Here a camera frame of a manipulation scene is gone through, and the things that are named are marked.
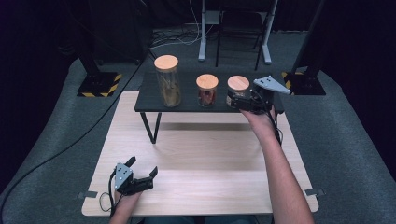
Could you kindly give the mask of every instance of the dark background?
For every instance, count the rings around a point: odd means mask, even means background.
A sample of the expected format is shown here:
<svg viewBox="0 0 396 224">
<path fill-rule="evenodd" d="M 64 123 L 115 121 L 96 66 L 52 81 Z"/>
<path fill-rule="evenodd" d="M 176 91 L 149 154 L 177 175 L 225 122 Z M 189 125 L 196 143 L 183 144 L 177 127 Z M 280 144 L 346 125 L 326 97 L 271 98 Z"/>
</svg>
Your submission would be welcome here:
<svg viewBox="0 0 396 224">
<path fill-rule="evenodd" d="M 153 28 L 192 22 L 185 0 L 145 1 Z M 91 29 L 89 2 L 68 0 L 72 13 Z M 201 1 L 192 1 L 200 20 Z M 274 30 L 308 30 L 318 1 L 279 0 Z M 216 9 L 210 1 L 208 8 Z M 304 50 L 301 65 L 315 63 L 316 49 L 332 47 L 322 70 L 343 88 L 389 170 L 395 176 L 395 27 L 394 3 L 327 1 Z M 343 17 L 334 19 L 337 13 Z M 1 190 L 14 176 L 44 129 L 76 58 L 59 1 L 19 0 L 0 3 Z M 337 33 L 329 32 L 334 25 Z M 92 36 L 81 29 L 93 49 Z"/>
</svg>

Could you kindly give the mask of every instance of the black tabletop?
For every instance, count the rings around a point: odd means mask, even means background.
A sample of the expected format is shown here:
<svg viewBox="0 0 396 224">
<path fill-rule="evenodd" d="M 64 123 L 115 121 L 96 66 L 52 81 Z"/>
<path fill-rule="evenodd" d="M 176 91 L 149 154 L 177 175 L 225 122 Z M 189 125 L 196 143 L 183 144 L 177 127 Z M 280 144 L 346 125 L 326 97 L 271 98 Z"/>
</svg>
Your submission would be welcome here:
<svg viewBox="0 0 396 224">
<path fill-rule="evenodd" d="M 160 95 L 160 89 L 155 72 L 146 73 L 137 97 L 134 110 L 136 112 L 206 112 L 206 113 L 238 113 L 238 109 L 231 108 L 226 104 L 228 91 L 227 80 L 235 74 L 212 74 L 219 79 L 217 86 L 216 102 L 210 107 L 202 107 L 198 105 L 198 87 L 196 78 L 201 74 L 193 72 L 178 72 L 180 79 L 181 103 L 175 107 L 166 107 L 163 105 Z M 253 80 L 256 78 L 267 77 L 271 74 L 241 74 L 239 76 L 246 77 L 252 86 Z M 283 105 L 279 95 L 274 96 L 274 105 L 276 112 L 283 112 Z"/>
</svg>

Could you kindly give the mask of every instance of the yellow black striped tape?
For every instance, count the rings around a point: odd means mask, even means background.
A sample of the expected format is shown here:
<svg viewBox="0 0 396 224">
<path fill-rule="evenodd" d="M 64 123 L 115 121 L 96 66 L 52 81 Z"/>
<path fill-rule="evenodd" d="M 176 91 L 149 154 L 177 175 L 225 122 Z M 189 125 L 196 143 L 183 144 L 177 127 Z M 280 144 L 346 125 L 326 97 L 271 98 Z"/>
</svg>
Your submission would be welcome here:
<svg viewBox="0 0 396 224">
<path fill-rule="evenodd" d="M 111 87 L 109 88 L 108 91 L 104 92 L 79 92 L 78 96 L 84 96 L 84 97 L 107 97 L 107 96 L 112 96 L 114 91 L 117 89 L 117 87 L 119 86 L 119 82 L 120 79 L 122 77 L 122 74 L 118 74 L 115 78 L 114 78 L 114 82 L 113 85 L 111 85 Z"/>
<path fill-rule="evenodd" d="M 296 72 L 295 75 L 303 75 L 304 73 Z M 287 72 L 282 72 L 283 80 L 285 81 L 285 86 L 291 91 L 290 95 L 294 95 L 294 90 L 290 82 L 290 74 Z"/>
</svg>

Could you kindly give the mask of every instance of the tripod base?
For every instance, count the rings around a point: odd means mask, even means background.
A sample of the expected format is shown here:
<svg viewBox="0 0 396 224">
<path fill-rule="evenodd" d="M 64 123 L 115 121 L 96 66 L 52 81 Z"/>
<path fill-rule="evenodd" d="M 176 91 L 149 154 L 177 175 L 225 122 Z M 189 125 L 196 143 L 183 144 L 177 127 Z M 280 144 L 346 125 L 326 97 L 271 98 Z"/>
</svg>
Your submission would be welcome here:
<svg viewBox="0 0 396 224">
<path fill-rule="evenodd" d="M 309 78 L 301 72 L 295 74 L 282 72 L 282 77 L 291 95 L 326 95 L 317 78 Z"/>
<path fill-rule="evenodd" d="M 100 72 L 97 77 L 85 77 L 78 89 L 77 96 L 83 97 L 107 97 L 112 96 L 119 81 L 121 74 L 112 72 Z"/>
</svg>

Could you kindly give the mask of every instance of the gray carpet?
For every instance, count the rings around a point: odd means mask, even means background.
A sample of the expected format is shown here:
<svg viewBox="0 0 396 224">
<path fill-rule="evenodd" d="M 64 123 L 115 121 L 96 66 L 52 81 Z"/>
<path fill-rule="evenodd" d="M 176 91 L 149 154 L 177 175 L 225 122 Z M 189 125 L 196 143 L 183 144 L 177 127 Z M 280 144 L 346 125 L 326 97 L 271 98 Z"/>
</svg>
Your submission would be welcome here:
<svg viewBox="0 0 396 224">
<path fill-rule="evenodd" d="M 304 37 L 305 34 L 300 33 L 271 34 L 269 48 L 273 64 L 265 65 L 261 60 L 258 76 L 271 72 L 281 81 L 281 72 L 292 68 Z M 183 71 L 189 70 L 239 75 L 254 72 L 254 53 L 222 51 L 216 68 L 216 41 L 208 40 L 206 59 L 201 63 L 197 60 L 198 49 L 199 42 L 195 42 L 167 45 L 153 52 L 157 56 L 177 56 L 181 76 Z M 83 200 L 77 195 L 90 185 L 117 96 L 121 90 L 138 90 L 145 72 L 154 71 L 153 61 L 147 57 L 127 84 L 137 68 L 133 63 L 106 63 L 100 67 L 102 71 L 123 74 L 115 94 L 107 98 L 83 98 L 76 96 L 85 77 L 83 66 L 80 61 L 70 66 L 63 92 L 46 129 L 5 192 L 26 172 L 73 144 L 99 122 L 65 153 L 22 180 L 7 199 L 3 214 L 5 223 L 108 222 L 108 217 L 84 217 L 81 214 Z M 325 196 L 318 197 L 316 222 L 393 223 L 396 220 L 395 181 L 341 88 L 323 73 L 318 78 L 327 92 L 325 96 L 281 96 L 311 183 L 314 188 L 326 192 Z M 260 223 L 270 223 L 270 216 L 257 217 Z"/>
</svg>

